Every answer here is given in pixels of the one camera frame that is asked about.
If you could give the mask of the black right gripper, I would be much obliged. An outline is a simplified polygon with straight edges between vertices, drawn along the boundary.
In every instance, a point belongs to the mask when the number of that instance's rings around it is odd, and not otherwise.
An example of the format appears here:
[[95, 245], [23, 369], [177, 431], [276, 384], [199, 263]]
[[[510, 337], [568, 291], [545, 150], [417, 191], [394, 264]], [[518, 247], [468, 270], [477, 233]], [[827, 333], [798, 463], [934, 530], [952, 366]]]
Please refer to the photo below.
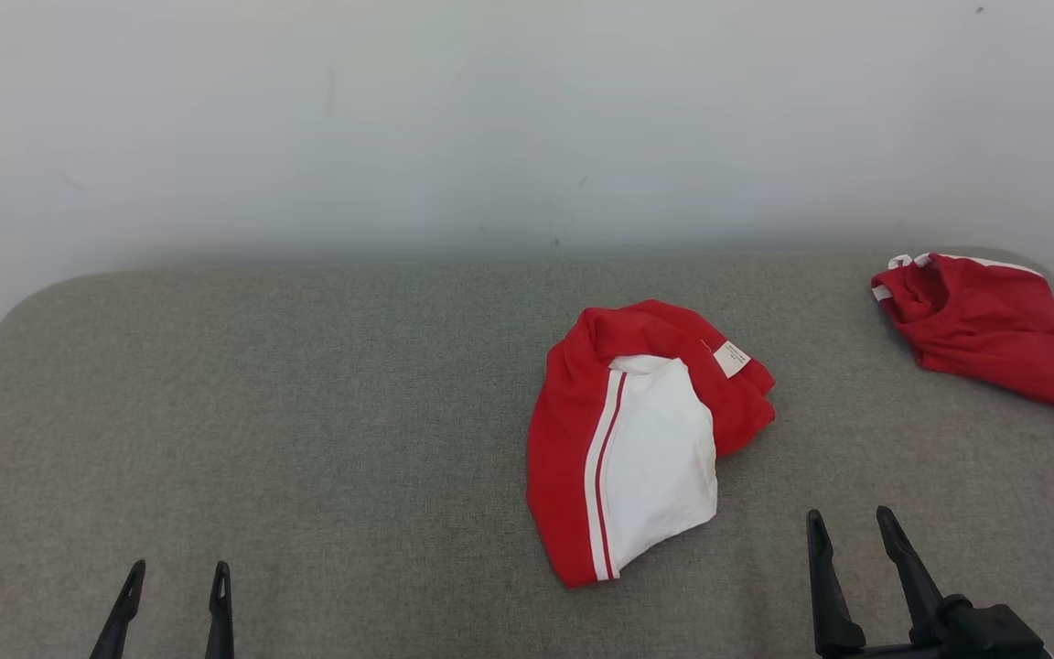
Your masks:
[[834, 567], [823, 515], [806, 516], [812, 629], [821, 658], [1049, 658], [1038, 635], [1006, 605], [978, 609], [962, 595], [942, 595], [886, 505], [876, 509], [884, 550], [897, 569], [911, 621], [907, 645], [866, 646], [852, 621]]

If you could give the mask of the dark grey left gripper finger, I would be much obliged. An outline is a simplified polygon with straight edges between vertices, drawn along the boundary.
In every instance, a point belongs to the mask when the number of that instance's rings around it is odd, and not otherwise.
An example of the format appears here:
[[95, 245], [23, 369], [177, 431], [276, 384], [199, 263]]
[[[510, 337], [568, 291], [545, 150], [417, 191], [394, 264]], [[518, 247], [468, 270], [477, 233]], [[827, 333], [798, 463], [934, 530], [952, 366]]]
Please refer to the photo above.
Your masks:
[[210, 583], [208, 600], [210, 628], [206, 659], [234, 658], [233, 614], [231, 614], [231, 571], [225, 560], [219, 560]]
[[130, 622], [141, 605], [145, 569], [145, 560], [137, 560], [130, 568], [99, 638], [91, 650], [91, 659], [123, 658]]

